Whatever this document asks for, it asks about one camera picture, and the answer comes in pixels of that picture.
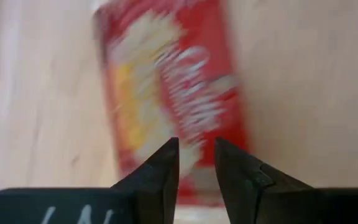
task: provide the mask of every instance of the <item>wooden surface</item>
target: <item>wooden surface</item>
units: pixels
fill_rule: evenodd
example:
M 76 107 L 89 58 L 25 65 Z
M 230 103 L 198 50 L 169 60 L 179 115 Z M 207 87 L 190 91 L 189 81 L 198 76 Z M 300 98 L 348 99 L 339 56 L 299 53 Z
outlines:
M 0 0 L 0 188 L 116 179 L 92 0 Z M 358 186 L 358 1 L 231 0 L 254 152 Z

